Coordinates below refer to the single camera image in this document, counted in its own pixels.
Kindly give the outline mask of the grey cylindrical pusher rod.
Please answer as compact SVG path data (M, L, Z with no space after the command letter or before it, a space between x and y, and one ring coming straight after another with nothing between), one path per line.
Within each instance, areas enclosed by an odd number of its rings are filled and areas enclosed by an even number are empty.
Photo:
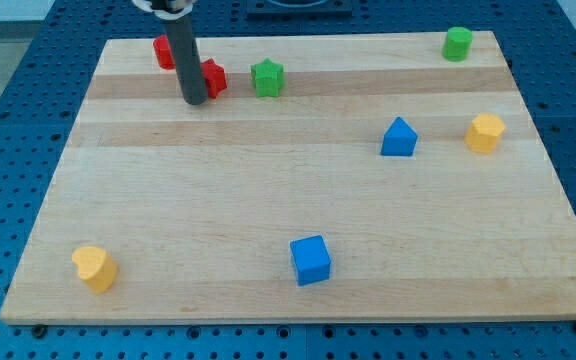
M164 28L184 101L201 105L208 99L190 14L165 20Z

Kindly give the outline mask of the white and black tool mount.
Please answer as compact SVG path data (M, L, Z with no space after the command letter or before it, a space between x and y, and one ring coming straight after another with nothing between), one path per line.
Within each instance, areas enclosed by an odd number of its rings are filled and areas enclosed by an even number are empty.
M132 0L140 10L153 13L161 20L174 21L188 15L196 0Z

